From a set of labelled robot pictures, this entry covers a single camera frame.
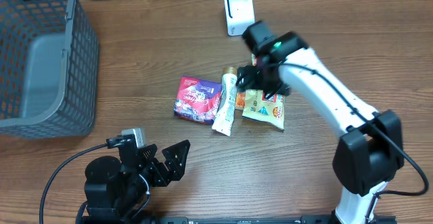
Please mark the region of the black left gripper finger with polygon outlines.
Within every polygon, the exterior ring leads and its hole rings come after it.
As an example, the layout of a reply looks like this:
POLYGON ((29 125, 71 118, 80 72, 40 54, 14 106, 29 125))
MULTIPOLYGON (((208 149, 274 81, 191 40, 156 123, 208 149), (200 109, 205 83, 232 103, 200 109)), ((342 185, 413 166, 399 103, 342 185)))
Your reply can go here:
POLYGON ((144 148, 140 148, 138 151, 138 157, 142 165, 148 165, 154 158, 157 152, 156 144, 147 145, 144 148))
POLYGON ((180 181, 184 176, 190 145, 186 139, 162 150, 171 181, 180 181))

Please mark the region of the small orange snack packet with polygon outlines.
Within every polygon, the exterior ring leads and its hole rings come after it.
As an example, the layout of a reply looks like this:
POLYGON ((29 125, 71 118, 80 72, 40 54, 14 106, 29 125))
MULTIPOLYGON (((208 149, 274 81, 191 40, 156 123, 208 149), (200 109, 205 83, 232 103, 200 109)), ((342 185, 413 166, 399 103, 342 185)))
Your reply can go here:
POLYGON ((245 92, 237 92, 236 99, 235 99, 235 109, 236 110, 243 110, 245 107, 245 92))

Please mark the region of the orange blue snack bag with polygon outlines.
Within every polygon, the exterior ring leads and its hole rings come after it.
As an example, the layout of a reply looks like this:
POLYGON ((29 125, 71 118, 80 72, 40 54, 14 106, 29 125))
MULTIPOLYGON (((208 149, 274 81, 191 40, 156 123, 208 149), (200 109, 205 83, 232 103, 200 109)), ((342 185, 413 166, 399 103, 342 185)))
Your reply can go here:
POLYGON ((286 98, 283 95, 273 95, 269 99, 261 90, 249 89, 245 92, 245 107, 242 116, 251 120, 269 123, 280 130, 284 130, 284 106, 286 98))

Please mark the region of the white conditioner tube gold cap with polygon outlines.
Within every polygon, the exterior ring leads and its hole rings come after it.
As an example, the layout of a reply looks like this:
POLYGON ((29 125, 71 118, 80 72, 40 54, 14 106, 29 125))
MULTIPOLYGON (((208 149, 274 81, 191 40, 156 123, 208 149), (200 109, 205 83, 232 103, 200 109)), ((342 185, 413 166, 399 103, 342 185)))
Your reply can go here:
POLYGON ((223 86, 221 102, 212 129, 218 133, 230 136, 235 116, 237 68, 224 68, 221 82, 223 86))

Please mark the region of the red purple pad pack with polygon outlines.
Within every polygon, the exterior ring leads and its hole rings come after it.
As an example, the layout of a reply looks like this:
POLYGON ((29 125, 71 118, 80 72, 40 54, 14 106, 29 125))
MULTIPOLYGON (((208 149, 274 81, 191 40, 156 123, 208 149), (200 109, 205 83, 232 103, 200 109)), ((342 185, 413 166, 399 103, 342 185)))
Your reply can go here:
POLYGON ((221 102, 222 84, 182 76, 173 112, 185 120, 212 125, 221 102))

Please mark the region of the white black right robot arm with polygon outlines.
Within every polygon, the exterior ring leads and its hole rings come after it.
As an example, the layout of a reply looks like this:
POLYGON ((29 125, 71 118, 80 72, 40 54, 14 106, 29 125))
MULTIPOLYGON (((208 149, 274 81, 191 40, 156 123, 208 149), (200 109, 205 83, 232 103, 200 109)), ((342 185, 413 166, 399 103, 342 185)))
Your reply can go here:
POLYGON ((379 112, 351 92, 295 32, 277 37, 261 21, 242 39, 257 63, 246 66, 240 89, 260 90, 266 99, 295 89, 316 109, 338 137, 332 162, 342 184, 339 204, 327 223, 395 223, 374 208, 386 186, 404 165, 402 126, 392 111, 379 112))

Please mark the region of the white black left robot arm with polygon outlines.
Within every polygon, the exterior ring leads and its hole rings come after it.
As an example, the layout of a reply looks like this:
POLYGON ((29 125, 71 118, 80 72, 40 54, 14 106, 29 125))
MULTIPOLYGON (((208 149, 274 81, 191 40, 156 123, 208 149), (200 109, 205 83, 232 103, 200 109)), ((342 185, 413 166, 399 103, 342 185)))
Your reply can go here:
POLYGON ((184 176, 188 140, 162 150, 165 157, 156 157, 157 146, 140 146, 131 135, 106 140, 108 148, 116 148, 119 157, 102 156, 85 169, 84 192, 87 201, 80 207, 77 223, 160 223, 144 208, 151 199, 152 187, 166 187, 184 176))

